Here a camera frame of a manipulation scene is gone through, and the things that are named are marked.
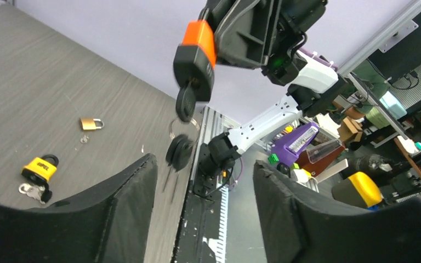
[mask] white bracket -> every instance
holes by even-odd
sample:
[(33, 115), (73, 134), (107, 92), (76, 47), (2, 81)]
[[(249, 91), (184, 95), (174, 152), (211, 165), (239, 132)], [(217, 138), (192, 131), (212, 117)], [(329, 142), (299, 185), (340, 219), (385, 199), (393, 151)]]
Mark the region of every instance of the white bracket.
[(238, 153), (243, 154), (256, 141), (265, 137), (276, 128), (299, 119), (303, 112), (297, 109), (293, 97), (284, 95), (277, 103), (268, 108), (249, 123), (229, 130), (230, 142), (238, 146)]
[(391, 36), (380, 48), (378, 48), (382, 53), (386, 53), (392, 47), (399, 43), (407, 37), (412, 31), (416, 30), (419, 27), (414, 21), (410, 20), (405, 23), (396, 33)]

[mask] silver key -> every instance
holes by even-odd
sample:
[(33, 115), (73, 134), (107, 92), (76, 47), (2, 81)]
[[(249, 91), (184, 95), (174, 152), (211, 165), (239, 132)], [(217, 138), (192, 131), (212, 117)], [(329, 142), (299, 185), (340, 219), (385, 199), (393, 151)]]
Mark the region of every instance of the silver key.
[[(167, 177), (166, 177), (166, 181), (164, 183), (162, 192), (166, 191), (167, 185), (168, 185), (168, 181), (170, 179), (170, 175), (172, 174), (173, 171), (173, 166), (170, 165), (170, 169), (168, 171)], [(173, 203), (173, 199), (175, 198), (175, 192), (177, 191), (177, 184), (178, 184), (178, 172), (175, 171), (175, 174), (177, 175), (177, 179), (175, 180), (175, 186), (173, 187), (173, 192), (172, 192), (172, 199), (170, 200), (170, 203)]]
[(41, 204), (45, 204), (45, 202), (41, 201), (41, 195), (44, 192), (45, 188), (42, 186), (35, 186), (30, 184), (21, 184), (19, 187), (19, 192), (24, 193), (27, 196), (38, 200)]

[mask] padlock shackle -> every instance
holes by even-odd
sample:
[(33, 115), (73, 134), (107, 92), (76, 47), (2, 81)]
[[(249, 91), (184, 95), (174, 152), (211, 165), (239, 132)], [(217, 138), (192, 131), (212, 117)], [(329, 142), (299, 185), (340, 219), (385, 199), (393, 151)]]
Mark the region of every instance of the padlock shackle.
[(57, 165), (59, 165), (59, 159), (55, 155), (43, 155), (41, 157), (41, 159), (51, 163), (55, 167), (57, 167)]
[(96, 126), (97, 128), (99, 128), (99, 129), (104, 128), (104, 122), (103, 122), (103, 121), (101, 121), (101, 119), (93, 119), (93, 121), (94, 121), (94, 122), (99, 122), (99, 123), (101, 124), (101, 126)]

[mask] gray wooden table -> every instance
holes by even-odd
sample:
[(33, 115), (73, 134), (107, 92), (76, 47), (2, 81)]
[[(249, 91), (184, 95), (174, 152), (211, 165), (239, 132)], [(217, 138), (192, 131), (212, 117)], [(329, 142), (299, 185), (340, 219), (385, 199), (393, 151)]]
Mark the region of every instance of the gray wooden table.
[[(190, 166), (162, 186), (175, 100), (12, 6), (0, 7), (0, 204), (40, 207), (18, 192), (22, 166), (34, 157), (59, 157), (49, 202), (116, 174), (145, 153), (157, 156), (159, 177), (145, 262), (168, 262)], [(80, 117), (100, 118), (102, 130), (84, 132)], [(176, 133), (194, 139), (193, 126)]]

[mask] purple device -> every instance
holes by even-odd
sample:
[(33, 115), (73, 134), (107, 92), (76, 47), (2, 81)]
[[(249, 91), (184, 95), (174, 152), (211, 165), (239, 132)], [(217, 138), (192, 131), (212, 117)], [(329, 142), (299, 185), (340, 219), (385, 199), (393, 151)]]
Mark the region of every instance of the purple device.
[(305, 124), (284, 135), (274, 142), (272, 154), (276, 154), (281, 163), (288, 167), (298, 160), (299, 155), (318, 133), (315, 123)]

